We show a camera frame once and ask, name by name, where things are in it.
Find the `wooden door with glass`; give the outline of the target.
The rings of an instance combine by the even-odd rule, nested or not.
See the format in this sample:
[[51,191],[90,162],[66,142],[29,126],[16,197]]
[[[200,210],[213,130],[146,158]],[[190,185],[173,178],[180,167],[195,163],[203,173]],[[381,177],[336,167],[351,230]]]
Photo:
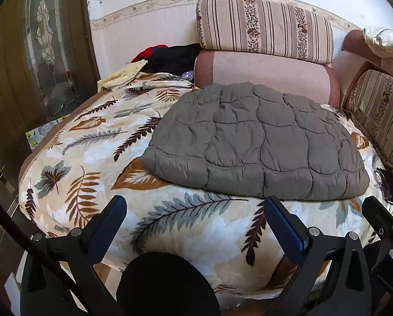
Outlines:
[[73,112],[98,80],[87,0],[0,0],[0,204],[27,235],[17,187],[26,134]]

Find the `pale yellow cloth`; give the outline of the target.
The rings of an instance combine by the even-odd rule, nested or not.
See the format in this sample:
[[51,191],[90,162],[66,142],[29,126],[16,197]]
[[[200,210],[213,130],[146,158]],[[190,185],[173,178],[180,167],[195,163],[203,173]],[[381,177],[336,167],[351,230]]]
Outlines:
[[100,93],[103,90],[111,91],[113,88],[125,86],[136,78],[147,63],[148,60],[143,59],[123,65],[116,72],[97,82],[97,92]]

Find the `grey quilted hooded jacket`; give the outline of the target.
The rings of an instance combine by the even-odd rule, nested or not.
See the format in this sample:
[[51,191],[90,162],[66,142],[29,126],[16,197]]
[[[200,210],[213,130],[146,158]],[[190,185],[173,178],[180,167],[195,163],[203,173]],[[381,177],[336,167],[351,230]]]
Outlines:
[[178,185],[281,200],[344,200],[370,178],[347,129],[320,104],[253,83],[184,94],[141,157]]

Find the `leaf print fleece blanket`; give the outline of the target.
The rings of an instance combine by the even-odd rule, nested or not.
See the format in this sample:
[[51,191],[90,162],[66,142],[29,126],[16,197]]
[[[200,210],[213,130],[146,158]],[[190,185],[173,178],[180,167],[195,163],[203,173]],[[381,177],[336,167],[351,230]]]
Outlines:
[[[85,227],[120,195],[127,214],[104,263],[124,270],[149,252],[183,257],[215,291],[243,298],[273,298],[296,270],[266,223],[262,199],[229,195],[169,182],[147,170],[141,157],[166,112],[186,93],[199,91],[170,73],[139,73],[103,90],[55,126],[24,162],[19,203],[51,238]],[[358,234],[362,245],[378,235],[363,217],[369,196],[384,197],[374,171],[384,168],[354,123],[334,113],[361,154],[370,183],[364,194],[344,200],[283,200],[289,212],[327,235]]]

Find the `cream cloth on sofa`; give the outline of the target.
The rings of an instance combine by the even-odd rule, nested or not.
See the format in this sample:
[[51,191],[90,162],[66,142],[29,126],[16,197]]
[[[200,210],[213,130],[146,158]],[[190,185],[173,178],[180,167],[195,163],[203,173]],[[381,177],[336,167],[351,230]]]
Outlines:
[[393,58],[393,30],[380,26],[367,26],[363,30],[369,49],[380,58]]

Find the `purple frame eyeglasses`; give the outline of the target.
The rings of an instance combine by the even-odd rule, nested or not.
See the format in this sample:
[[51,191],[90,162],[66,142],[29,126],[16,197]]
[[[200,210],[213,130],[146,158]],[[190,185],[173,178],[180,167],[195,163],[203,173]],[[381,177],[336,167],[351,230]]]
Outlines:
[[393,205],[393,176],[383,168],[376,168],[374,171],[376,182],[381,189],[384,200]]

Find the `striped floral back cushion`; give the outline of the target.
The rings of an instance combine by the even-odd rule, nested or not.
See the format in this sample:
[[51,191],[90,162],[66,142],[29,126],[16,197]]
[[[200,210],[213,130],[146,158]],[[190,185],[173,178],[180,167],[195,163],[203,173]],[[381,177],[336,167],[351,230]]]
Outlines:
[[330,21],[301,7],[268,0],[198,0],[196,20],[207,50],[262,53],[329,64]]

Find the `striped floral side cushion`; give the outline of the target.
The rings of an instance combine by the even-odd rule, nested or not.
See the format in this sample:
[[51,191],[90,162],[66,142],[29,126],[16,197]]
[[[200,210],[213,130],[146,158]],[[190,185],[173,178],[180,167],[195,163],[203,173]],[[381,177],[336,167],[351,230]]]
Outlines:
[[362,73],[346,109],[393,168],[393,77],[371,69]]

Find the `pink cylindrical bolster pillow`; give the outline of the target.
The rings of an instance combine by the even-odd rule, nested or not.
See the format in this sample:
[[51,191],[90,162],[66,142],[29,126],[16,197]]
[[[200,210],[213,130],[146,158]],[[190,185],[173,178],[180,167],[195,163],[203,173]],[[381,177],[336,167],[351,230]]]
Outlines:
[[262,53],[202,50],[195,61],[194,82],[199,88],[250,82],[336,108],[340,103],[340,84],[332,68]]

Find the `black and red clothes pile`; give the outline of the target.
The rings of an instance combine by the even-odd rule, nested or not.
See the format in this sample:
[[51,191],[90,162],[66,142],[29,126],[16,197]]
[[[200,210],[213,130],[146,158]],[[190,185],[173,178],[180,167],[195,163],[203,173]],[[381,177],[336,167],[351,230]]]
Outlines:
[[162,44],[146,48],[137,54],[132,62],[146,60],[147,64],[142,68],[145,73],[171,73],[181,76],[194,70],[195,60],[201,50],[199,43],[184,46]]

